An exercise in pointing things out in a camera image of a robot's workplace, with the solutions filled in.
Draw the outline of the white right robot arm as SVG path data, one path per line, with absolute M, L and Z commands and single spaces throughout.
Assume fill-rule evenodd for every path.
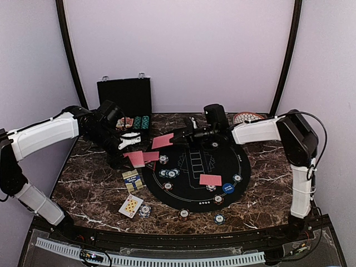
M 204 107 L 205 127 L 197 127 L 192 118 L 185 127 L 173 131 L 172 144 L 193 145 L 209 137 L 232 141 L 237 145 L 251 142 L 280 141 L 293 174 L 293 198 L 290 214 L 305 218 L 312 209 L 315 193 L 315 172 L 323 153 L 318 152 L 319 137 L 305 119 L 309 114 L 298 110 L 255 121 L 230 125 L 224 107 L 215 103 Z

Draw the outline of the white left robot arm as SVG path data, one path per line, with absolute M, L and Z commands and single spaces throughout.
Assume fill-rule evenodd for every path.
M 70 216 L 24 176 L 18 163 L 45 147 L 84 136 L 105 150 L 112 157 L 110 164 L 114 166 L 122 157 L 122 150 L 140 140 L 136 133 L 120 135 L 116 131 L 121 117 L 121 109 L 115 103 L 105 101 L 96 110 L 69 106 L 42 122 L 12 131 L 1 129 L 1 191 L 57 226 L 56 232 L 64 241 L 75 242 L 78 229 L 68 222 Z

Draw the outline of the blue chip stack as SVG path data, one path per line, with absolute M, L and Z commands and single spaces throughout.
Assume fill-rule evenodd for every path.
M 150 217 L 151 212 L 152 212 L 151 206 L 142 205 L 139 209 L 139 216 L 142 218 L 148 218 Z

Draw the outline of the blue small blind button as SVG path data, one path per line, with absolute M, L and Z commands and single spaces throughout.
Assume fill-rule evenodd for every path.
M 232 194 L 235 191 L 235 186 L 231 183 L 225 183 L 222 185 L 222 190 L 225 194 Z

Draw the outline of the dealt red-backed card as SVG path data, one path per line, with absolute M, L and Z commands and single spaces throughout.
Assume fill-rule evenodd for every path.
M 143 160 L 144 162 L 152 162 L 159 160 L 159 152 L 158 151 L 151 151 L 151 152 L 144 152 L 143 153 Z

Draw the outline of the red chip stack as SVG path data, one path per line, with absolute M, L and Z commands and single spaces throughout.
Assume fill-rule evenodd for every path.
M 181 209 L 178 214 L 178 218 L 181 221 L 187 221 L 189 219 L 190 212 L 188 209 Z

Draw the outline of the blue-green chip stack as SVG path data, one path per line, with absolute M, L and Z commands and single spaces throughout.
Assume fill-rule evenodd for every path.
M 217 225 L 222 225 L 225 223 L 225 216 L 222 215 L 222 214 L 217 214 L 214 216 L 214 223 L 217 224 Z

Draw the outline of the red-backed playing card deck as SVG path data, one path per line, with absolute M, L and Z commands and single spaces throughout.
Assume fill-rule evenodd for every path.
M 123 154 L 124 157 L 128 157 L 135 168 L 145 166 L 144 153 L 142 151 L 134 151 Z

